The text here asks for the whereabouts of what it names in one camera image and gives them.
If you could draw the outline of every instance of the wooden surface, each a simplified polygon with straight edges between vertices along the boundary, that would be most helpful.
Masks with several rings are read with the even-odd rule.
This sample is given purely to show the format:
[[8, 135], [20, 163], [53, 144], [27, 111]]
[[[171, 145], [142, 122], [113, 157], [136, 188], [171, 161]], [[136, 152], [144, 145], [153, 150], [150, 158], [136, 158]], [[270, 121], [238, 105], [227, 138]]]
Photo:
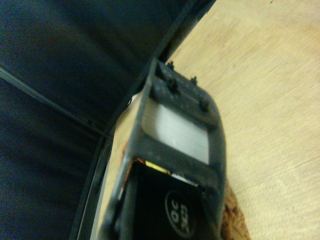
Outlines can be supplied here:
[[[320, 2], [217, 0], [171, 59], [220, 110], [251, 238], [320, 239]], [[136, 108], [117, 123], [100, 218]]]

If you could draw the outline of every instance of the wood grain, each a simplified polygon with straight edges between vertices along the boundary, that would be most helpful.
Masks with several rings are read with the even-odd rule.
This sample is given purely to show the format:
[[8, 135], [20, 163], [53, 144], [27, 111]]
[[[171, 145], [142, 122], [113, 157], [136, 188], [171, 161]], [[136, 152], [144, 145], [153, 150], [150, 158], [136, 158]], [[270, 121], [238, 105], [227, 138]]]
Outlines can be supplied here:
[[[218, 0], [171, 60], [220, 110], [227, 176], [251, 238], [319, 239], [319, 1]], [[137, 105], [118, 120], [101, 213]]]

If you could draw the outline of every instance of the dark blue fabric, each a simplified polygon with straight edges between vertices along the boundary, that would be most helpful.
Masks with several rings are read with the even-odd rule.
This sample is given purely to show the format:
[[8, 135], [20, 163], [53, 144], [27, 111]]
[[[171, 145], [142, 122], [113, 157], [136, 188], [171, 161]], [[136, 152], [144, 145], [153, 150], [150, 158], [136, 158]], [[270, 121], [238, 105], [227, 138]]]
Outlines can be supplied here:
[[186, 2], [1, 1], [0, 65], [103, 129]]
[[68, 239], [98, 139], [0, 79], [0, 239]]

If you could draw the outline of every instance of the light wooden table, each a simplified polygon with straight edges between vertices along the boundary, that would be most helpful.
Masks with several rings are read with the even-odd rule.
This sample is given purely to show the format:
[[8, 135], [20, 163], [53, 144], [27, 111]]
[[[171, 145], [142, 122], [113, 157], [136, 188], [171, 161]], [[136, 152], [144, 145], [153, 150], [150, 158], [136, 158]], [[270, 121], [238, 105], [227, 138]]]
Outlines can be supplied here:
[[[217, 0], [171, 59], [217, 103], [252, 239], [320, 239], [320, 2]], [[117, 123], [100, 219], [136, 109]]]

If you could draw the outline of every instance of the circular logo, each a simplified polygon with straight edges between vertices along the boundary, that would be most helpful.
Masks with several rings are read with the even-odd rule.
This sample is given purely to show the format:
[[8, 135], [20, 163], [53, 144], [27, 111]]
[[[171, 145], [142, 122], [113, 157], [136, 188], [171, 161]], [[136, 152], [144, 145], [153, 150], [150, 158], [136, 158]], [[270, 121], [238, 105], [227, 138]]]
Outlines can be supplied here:
[[175, 232], [182, 238], [189, 239], [195, 233], [194, 213], [185, 198], [171, 190], [165, 197], [166, 216]]

